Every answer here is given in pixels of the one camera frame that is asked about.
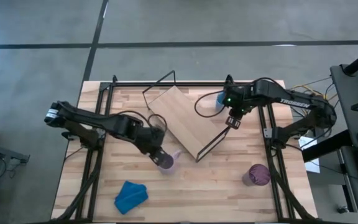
white paper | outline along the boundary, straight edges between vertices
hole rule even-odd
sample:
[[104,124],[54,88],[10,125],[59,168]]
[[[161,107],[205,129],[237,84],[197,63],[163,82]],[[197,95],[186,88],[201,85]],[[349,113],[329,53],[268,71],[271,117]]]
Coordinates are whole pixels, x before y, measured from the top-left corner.
[[[307,146],[303,147],[306,143],[308,143],[308,142],[310,142],[312,140],[313,140],[313,138],[308,138],[308,137],[304,137],[304,136],[299,138],[299,145],[301,146],[301,149],[304,150],[304,149],[309,148],[310,146],[314,146],[315,144],[317,144],[317,140],[314,140],[313,142],[311,142]],[[315,164],[319,165],[318,158],[313,159],[312,162],[314,162]],[[320,173],[320,166],[314,165],[312,162],[305,163],[306,170],[319,174]]]

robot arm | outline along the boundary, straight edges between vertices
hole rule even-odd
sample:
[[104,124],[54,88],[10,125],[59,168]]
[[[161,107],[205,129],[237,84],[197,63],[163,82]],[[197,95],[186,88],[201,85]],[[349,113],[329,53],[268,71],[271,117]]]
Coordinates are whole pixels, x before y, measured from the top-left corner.
[[286,90],[269,78],[260,78],[246,85],[236,85],[232,77],[227,76],[223,105],[231,108],[231,117],[226,121],[231,128],[237,129],[242,116],[251,112],[253,108],[270,103],[282,103],[310,110],[305,118],[287,127],[265,130],[264,134],[272,139],[272,144],[276,147],[285,148],[290,137],[304,134],[315,127],[331,128],[336,122],[334,107],[322,96]]
[[79,136],[87,148],[99,149],[102,142],[95,129],[86,129],[81,124],[105,130],[114,138],[131,142],[157,166],[169,168],[173,164],[172,157],[161,148],[164,130],[155,126],[145,128],[143,122],[133,116],[122,113],[104,116],[75,108],[66,101],[58,101],[52,103],[44,121],[51,127],[65,128]]

slanted wooden board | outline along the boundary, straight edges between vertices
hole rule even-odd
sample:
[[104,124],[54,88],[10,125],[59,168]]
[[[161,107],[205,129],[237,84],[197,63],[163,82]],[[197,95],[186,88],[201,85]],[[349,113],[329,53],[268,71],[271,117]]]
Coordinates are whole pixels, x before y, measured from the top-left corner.
[[195,159],[200,150],[222,131],[209,118],[196,114],[194,103],[176,86],[171,87],[148,104],[155,114],[167,120],[170,132]]
[[[84,82],[78,107],[94,111],[100,82]],[[218,87],[178,87],[194,103],[200,96],[221,90]],[[110,113],[136,110],[148,116],[144,102],[145,87],[115,87]],[[146,93],[148,101],[167,91],[155,87]],[[200,101],[205,114],[215,112],[216,95]],[[102,111],[105,108],[104,97]],[[291,124],[289,106],[273,104],[277,126]],[[211,118],[224,129],[228,110]],[[170,154],[177,150],[184,153],[177,160],[174,175],[162,175],[147,157],[129,142],[108,136],[104,145],[94,222],[275,222],[274,200],[271,184],[247,187],[241,183],[242,175],[254,164],[267,165],[264,141],[257,109],[243,117],[238,130],[230,130],[219,147],[214,148],[199,163],[187,152],[174,135],[167,131],[162,147]],[[295,140],[288,142],[296,145]],[[79,142],[69,143],[67,154],[80,147]],[[313,196],[301,152],[290,147],[283,151],[290,188],[308,212],[316,217]],[[52,218],[61,215],[74,199],[81,185],[86,151],[82,150],[65,162],[57,190]],[[114,199],[125,180],[144,184],[149,199],[126,215],[114,206]],[[287,214],[283,194],[280,194],[284,214]],[[85,200],[83,216],[88,211]]]

wooden table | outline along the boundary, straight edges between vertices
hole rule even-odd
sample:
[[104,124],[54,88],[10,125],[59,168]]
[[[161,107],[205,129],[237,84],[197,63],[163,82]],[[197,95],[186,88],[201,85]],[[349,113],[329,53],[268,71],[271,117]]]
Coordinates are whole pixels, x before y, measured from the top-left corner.
[[[84,82],[78,107],[94,111],[100,82]],[[110,113],[136,110],[148,116],[142,96],[144,87],[115,87]],[[168,88],[155,87],[147,92],[147,100],[153,100]],[[218,87],[180,87],[180,90],[195,102],[201,95],[217,91]],[[216,95],[200,101],[203,112],[215,112]],[[277,126],[293,122],[289,106],[273,104]],[[228,109],[211,118],[224,129]],[[80,147],[79,142],[69,144],[67,154]],[[162,175],[154,163],[128,142],[108,136],[104,155],[94,222],[272,222],[277,221],[272,186],[248,187],[241,177],[254,164],[267,166],[264,140],[261,134],[257,109],[242,119],[238,130],[230,130],[227,137],[199,163],[183,149],[167,131],[162,145],[168,153],[181,149],[177,160],[179,169],[174,175]],[[290,188],[307,209],[317,217],[313,196],[300,151],[290,147],[283,151]],[[71,156],[63,166],[52,218],[58,217],[77,194],[86,150]],[[121,215],[114,206],[114,199],[125,180],[144,184],[149,199],[126,215]],[[285,217],[288,217],[283,193],[280,198]],[[88,210],[88,198],[84,210]]]

table leg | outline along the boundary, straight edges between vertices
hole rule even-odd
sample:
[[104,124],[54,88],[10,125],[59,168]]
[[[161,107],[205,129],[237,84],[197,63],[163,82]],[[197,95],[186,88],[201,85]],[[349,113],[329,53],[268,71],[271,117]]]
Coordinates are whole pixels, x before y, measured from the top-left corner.
[[314,146],[302,151],[303,161],[309,162],[325,154],[334,152],[342,146],[352,146],[349,130],[338,133]]

